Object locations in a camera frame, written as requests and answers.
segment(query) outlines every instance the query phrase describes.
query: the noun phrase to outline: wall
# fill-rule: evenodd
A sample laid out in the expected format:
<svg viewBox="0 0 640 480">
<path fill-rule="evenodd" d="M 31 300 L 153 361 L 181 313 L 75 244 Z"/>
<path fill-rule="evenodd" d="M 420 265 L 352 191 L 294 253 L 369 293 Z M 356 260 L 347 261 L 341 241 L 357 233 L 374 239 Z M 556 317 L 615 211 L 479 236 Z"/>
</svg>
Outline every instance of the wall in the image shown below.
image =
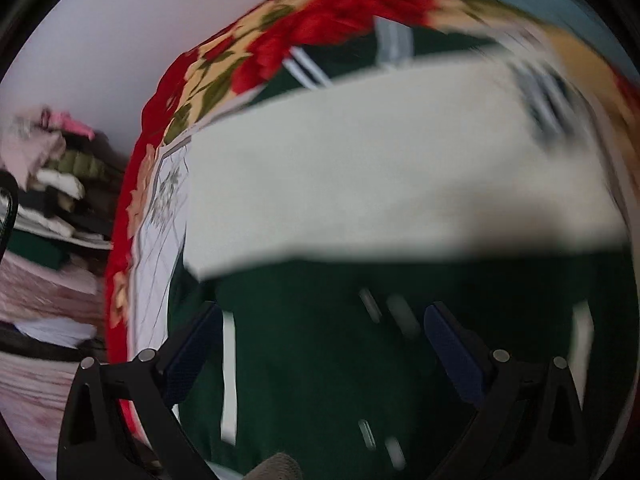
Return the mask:
<svg viewBox="0 0 640 480">
<path fill-rule="evenodd" d="M 48 104 L 128 154 L 167 67 L 261 1 L 61 0 L 0 83 L 0 120 Z"/>
</svg>

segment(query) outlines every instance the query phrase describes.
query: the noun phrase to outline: silver screw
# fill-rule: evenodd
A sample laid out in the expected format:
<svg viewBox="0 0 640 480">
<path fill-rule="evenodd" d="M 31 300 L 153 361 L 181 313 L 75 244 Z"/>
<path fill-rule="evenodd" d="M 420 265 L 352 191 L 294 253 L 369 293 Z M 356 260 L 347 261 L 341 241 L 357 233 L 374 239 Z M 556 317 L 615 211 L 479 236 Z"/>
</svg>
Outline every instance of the silver screw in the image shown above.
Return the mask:
<svg viewBox="0 0 640 480">
<path fill-rule="evenodd" d="M 556 365 L 556 368 L 564 370 L 566 368 L 566 359 L 560 356 L 554 357 L 554 364 Z"/>
<path fill-rule="evenodd" d="M 156 357 L 156 351 L 153 348 L 145 348 L 138 354 L 138 359 L 143 363 L 151 361 L 154 357 Z"/>
<path fill-rule="evenodd" d="M 506 350 L 497 349 L 497 350 L 494 350 L 494 359 L 499 363 L 505 363 L 509 359 L 511 359 L 511 356 L 509 355 L 509 352 L 507 352 Z"/>
<path fill-rule="evenodd" d="M 80 367 L 82 370 L 86 370 L 87 368 L 91 368 L 95 363 L 95 359 L 93 357 L 85 357 L 80 361 Z"/>
</svg>

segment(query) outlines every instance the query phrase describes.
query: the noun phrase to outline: dark green fabric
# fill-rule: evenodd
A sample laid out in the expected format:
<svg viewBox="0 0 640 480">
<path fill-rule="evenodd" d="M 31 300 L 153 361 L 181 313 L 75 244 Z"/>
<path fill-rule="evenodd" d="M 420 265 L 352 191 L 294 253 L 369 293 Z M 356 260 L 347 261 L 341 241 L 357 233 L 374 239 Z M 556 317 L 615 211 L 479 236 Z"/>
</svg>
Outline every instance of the dark green fabric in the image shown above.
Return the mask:
<svg viewBox="0 0 640 480">
<path fill-rule="evenodd" d="M 358 292 L 383 311 L 375 324 Z M 278 451 L 309 480 L 426 478 L 472 416 L 424 336 L 406 339 L 386 309 L 404 297 L 420 319 L 444 301 L 490 348 L 517 359 L 566 356 L 572 309 L 588 301 L 594 321 L 586 423 L 599 457 L 632 384 L 638 302 L 628 251 L 457 263 L 336 264 L 290 261 L 198 283 L 175 270 L 170 332 L 203 300 L 234 316 L 238 437 L 220 441 L 222 349 L 215 349 L 180 422 L 204 458 L 246 473 Z M 376 439 L 367 450 L 358 422 Z M 396 437 L 407 460 L 398 474 L 384 441 Z"/>
<path fill-rule="evenodd" d="M 432 28 L 414 27 L 414 56 L 428 56 L 445 52 L 460 52 L 495 44 L 488 38 L 478 38 L 452 32 L 446 34 Z M 345 76 L 376 64 L 378 40 L 375 34 L 367 34 L 353 38 L 335 46 L 304 45 L 306 54 L 313 59 L 329 77 Z M 280 71 L 267 83 L 262 91 L 253 98 L 249 106 L 256 105 L 284 92 L 289 92 L 302 85 L 287 69 Z"/>
<path fill-rule="evenodd" d="M 6 246 L 9 252 L 49 269 L 59 270 L 69 261 L 69 252 L 55 240 L 14 229 Z"/>
</svg>

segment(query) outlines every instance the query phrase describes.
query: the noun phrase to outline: blue gripper pad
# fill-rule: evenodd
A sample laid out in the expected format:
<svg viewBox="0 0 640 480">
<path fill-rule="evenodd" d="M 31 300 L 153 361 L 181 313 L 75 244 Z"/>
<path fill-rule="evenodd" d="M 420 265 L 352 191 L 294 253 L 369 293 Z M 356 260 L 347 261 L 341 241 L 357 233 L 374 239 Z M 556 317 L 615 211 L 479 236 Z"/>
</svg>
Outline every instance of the blue gripper pad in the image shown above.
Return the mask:
<svg viewBox="0 0 640 480">
<path fill-rule="evenodd" d="M 212 346 L 222 345 L 222 310 L 211 302 L 207 302 L 207 309 L 200 322 L 189 328 L 166 368 L 162 400 L 169 408 L 187 397 Z"/>
<path fill-rule="evenodd" d="M 484 401 L 484 374 L 435 305 L 424 311 L 424 333 L 460 399 L 479 409 Z"/>
</svg>

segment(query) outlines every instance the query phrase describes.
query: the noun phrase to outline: red flower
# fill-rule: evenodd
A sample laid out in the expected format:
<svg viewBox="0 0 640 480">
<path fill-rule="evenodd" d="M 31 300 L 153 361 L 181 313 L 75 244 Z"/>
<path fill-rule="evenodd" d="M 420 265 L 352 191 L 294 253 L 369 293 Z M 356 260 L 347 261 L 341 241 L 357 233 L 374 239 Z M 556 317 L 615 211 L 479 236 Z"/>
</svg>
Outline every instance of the red flower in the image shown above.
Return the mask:
<svg viewBox="0 0 640 480">
<path fill-rule="evenodd" d="M 338 44 L 373 28 L 380 16 L 406 25 L 425 23 L 433 0 L 313 0 L 278 20 L 249 45 L 253 54 L 232 75 L 232 89 L 247 91 L 271 79 L 289 50 L 300 44 Z"/>
<path fill-rule="evenodd" d="M 213 47 L 208 52 L 205 52 L 204 59 L 207 61 L 212 61 L 216 59 L 220 54 L 222 54 L 226 49 L 228 49 L 231 45 L 234 44 L 236 39 L 233 36 L 229 36 L 224 40 L 220 41 L 215 47 Z"/>
</svg>

